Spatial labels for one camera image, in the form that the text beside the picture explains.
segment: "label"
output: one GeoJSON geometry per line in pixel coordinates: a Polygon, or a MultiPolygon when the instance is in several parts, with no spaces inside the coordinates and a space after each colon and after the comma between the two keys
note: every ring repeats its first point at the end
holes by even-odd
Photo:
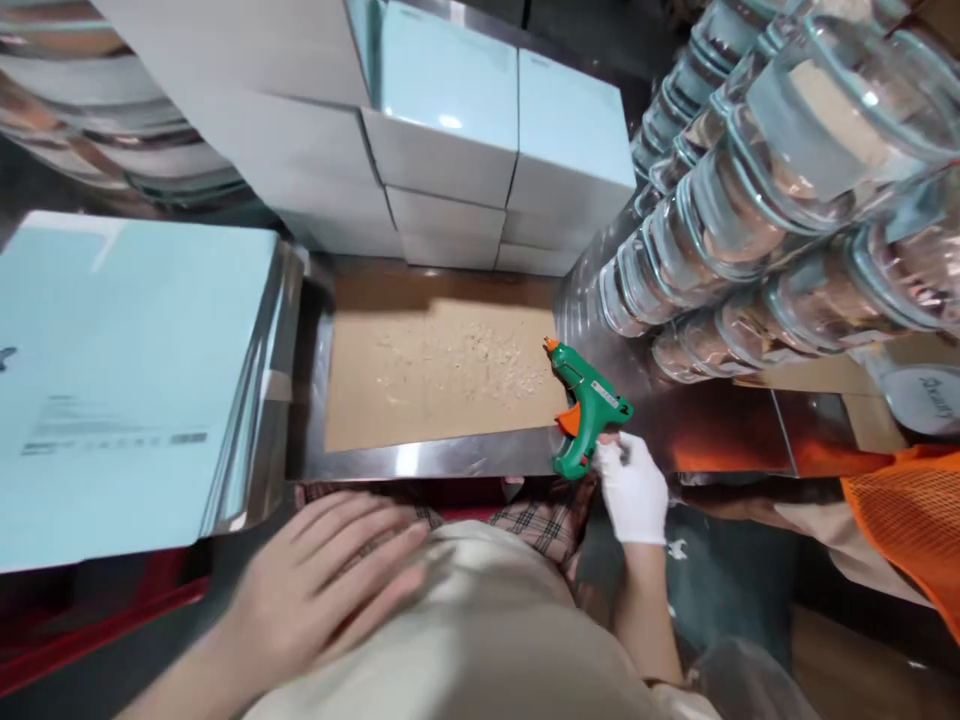
{"type": "Polygon", "coordinates": [[[867,167],[884,165],[887,144],[826,72],[806,60],[790,71],[790,80],[837,143],[867,167]]]}
{"type": "Polygon", "coordinates": [[[606,390],[604,390],[604,389],[603,389],[603,386],[600,385],[599,382],[597,382],[596,380],[594,380],[592,383],[590,383],[590,387],[592,387],[594,390],[596,390],[596,391],[597,391],[597,395],[599,395],[599,396],[602,397],[604,400],[606,400],[606,401],[610,404],[610,407],[612,407],[614,410],[616,410],[618,407],[620,407],[620,401],[617,400],[613,395],[611,395],[610,393],[608,393],[606,390]]]}
{"type": "Polygon", "coordinates": [[[50,395],[20,454],[156,450],[205,443],[208,437],[203,427],[149,427],[103,403],[50,395]]]}

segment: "brown cardboard sheet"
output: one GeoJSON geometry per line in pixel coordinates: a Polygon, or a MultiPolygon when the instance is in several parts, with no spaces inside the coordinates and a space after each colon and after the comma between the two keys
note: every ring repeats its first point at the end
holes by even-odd
{"type": "Polygon", "coordinates": [[[369,270],[337,278],[326,452],[550,425],[550,281],[369,270]]]}

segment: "glass jar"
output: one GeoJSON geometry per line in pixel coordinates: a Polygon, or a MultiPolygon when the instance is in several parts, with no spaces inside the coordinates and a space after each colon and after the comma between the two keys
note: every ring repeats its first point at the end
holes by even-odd
{"type": "Polygon", "coordinates": [[[137,175],[183,178],[232,168],[186,120],[160,134],[103,134],[87,138],[117,165],[137,175]]]}
{"type": "Polygon", "coordinates": [[[730,296],[717,313],[717,328],[724,341],[754,367],[801,362],[823,354],[780,324],[760,285],[730,296]]]}
{"type": "Polygon", "coordinates": [[[850,245],[857,270],[884,301],[920,325],[960,325],[960,167],[904,197],[850,245]]]}
{"type": "Polygon", "coordinates": [[[0,10],[0,70],[81,129],[182,120],[140,58],[86,2],[0,10]]]}
{"type": "Polygon", "coordinates": [[[700,114],[680,133],[683,150],[699,160],[720,141],[726,129],[723,115],[717,112],[711,103],[707,103],[700,114]]]}
{"type": "Polygon", "coordinates": [[[692,214],[694,208],[687,192],[689,179],[690,176],[683,178],[676,191],[660,202],[644,223],[644,229],[651,263],[663,284],[683,306],[696,308],[716,300],[730,281],[708,266],[699,251],[695,234],[700,222],[692,214]]]}
{"type": "Polygon", "coordinates": [[[650,183],[656,186],[661,196],[669,195],[696,164],[696,160],[691,160],[674,143],[670,152],[650,168],[650,183]]]}
{"type": "Polygon", "coordinates": [[[729,378],[757,372],[760,368],[737,355],[720,335],[716,316],[714,308],[703,308],[685,317],[677,329],[683,349],[704,374],[712,377],[729,378]]]}
{"type": "Polygon", "coordinates": [[[664,326],[663,332],[653,341],[650,352],[657,366],[672,380],[690,385],[710,379],[683,349],[674,323],[664,326]]]}
{"type": "Polygon", "coordinates": [[[663,199],[663,193],[660,192],[659,184],[655,183],[653,178],[648,178],[647,182],[649,184],[641,190],[637,196],[637,210],[642,213],[641,218],[650,215],[650,213],[657,208],[657,204],[663,199]]]}
{"type": "Polygon", "coordinates": [[[806,18],[747,92],[776,185],[821,202],[855,191],[862,210],[888,186],[960,157],[943,92],[918,68],[870,28],[806,18]]]}
{"type": "Polygon", "coordinates": [[[616,256],[600,270],[600,307],[607,325],[623,337],[640,337],[650,329],[650,324],[638,319],[624,296],[621,269],[616,256]]]}
{"type": "Polygon", "coordinates": [[[687,114],[676,104],[668,90],[667,85],[660,89],[641,119],[643,131],[655,139],[655,145],[663,147],[693,118],[693,115],[687,114]]]}
{"type": "Polygon", "coordinates": [[[741,105],[727,116],[724,141],[758,203],[780,217],[792,232],[826,235],[854,218],[856,193],[851,190],[830,200],[818,198],[804,178],[772,152],[747,107],[741,105]]]}
{"type": "Polygon", "coordinates": [[[699,110],[710,99],[710,94],[723,84],[728,72],[729,69],[717,67],[693,43],[688,43],[664,79],[663,88],[682,98],[687,106],[699,110]]]}
{"type": "Polygon", "coordinates": [[[844,350],[922,329],[887,307],[857,273],[839,233],[771,278],[774,313],[793,334],[818,348],[844,350]]]}
{"type": "Polygon", "coordinates": [[[633,156],[633,169],[644,180],[649,178],[650,166],[667,151],[666,146],[656,144],[656,138],[647,135],[643,126],[637,130],[630,141],[630,154],[633,156]]]}
{"type": "Polygon", "coordinates": [[[690,30],[690,43],[729,72],[783,4],[782,0],[713,0],[690,30]]]}
{"type": "Polygon", "coordinates": [[[771,206],[738,160],[734,136],[728,133],[697,163],[689,185],[711,268],[731,280],[747,281],[763,271],[787,233],[814,233],[771,206]]]}
{"type": "Polygon", "coordinates": [[[617,250],[622,284],[627,307],[637,318],[651,325],[660,325],[680,314],[683,306],[666,287],[659,269],[653,263],[648,229],[650,218],[643,227],[617,250]]]}

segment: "gloved hand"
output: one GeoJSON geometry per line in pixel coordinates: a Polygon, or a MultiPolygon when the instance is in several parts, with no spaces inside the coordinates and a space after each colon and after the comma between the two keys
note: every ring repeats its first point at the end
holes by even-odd
{"type": "Polygon", "coordinates": [[[643,438],[621,432],[601,435],[593,461],[600,472],[603,499],[622,543],[666,545],[667,482],[643,438]]]}

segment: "cardboard box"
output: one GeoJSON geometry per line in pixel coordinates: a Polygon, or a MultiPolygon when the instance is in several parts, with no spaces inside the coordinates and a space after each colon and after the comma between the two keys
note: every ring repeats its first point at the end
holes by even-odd
{"type": "Polygon", "coordinates": [[[400,235],[382,187],[289,170],[271,177],[269,187],[261,185],[256,176],[247,179],[307,249],[337,255],[403,257],[400,235]]]}
{"type": "MultiPolygon", "coordinates": [[[[351,0],[351,6],[373,2],[351,0]]],[[[181,92],[189,91],[191,83],[198,93],[242,88],[345,106],[370,105],[344,0],[93,4],[178,106],[181,92]]],[[[360,17],[360,8],[351,10],[360,17]]]]}
{"type": "Polygon", "coordinates": [[[204,139],[244,176],[298,174],[378,185],[360,113],[247,90],[193,104],[204,139]]]}
{"type": "Polygon", "coordinates": [[[363,121],[387,185],[506,205],[517,158],[517,51],[402,3],[383,21],[379,111],[363,121]]]}
{"type": "Polygon", "coordinates": [[[496,269],[526,275],[563,277],[580,258],[579,252],[544,250],[527,245],[500,242],[496,269]]]}
{"type": "Polygon", "coordinates": [[[620,91],[528,50],[503,240],[582,250],[636,189],[620,91]]]}
{"type": "MultiPolygon", "coordinates": [[[[933,333],[892,340],[883,345],[883,351],[886,360],[895,366],[960,367],[960,349],[956,341],[933,333]]],[[[736,378],[734,382],[773,390],[837,393],[843,399],[860,450],[895,453],[909,447],[883,392],[868,372],[845,354],[765,370],[736,378]]]]}
{"type": "Polygon", "coordinates": [[[503,210],[392,187],[387,199],[408,263],[493,270],[503,210]]]}

